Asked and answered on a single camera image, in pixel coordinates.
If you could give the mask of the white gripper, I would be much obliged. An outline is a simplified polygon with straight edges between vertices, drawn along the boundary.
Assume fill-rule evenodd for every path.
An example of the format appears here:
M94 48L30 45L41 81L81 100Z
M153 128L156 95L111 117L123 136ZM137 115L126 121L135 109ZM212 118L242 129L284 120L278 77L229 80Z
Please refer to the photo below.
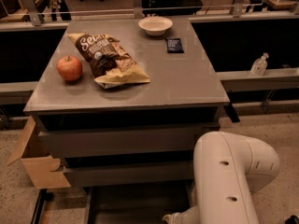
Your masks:
M178 213L164 215L163 221L166 224L178 224Z

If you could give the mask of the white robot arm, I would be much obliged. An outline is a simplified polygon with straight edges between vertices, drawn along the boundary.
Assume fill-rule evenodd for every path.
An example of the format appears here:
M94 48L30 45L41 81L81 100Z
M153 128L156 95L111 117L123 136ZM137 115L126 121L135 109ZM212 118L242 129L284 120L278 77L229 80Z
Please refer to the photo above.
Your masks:
M259 224L251 194L272 182L279 156L262 140L226 132L202 135L193 152L196 205L167 224Z

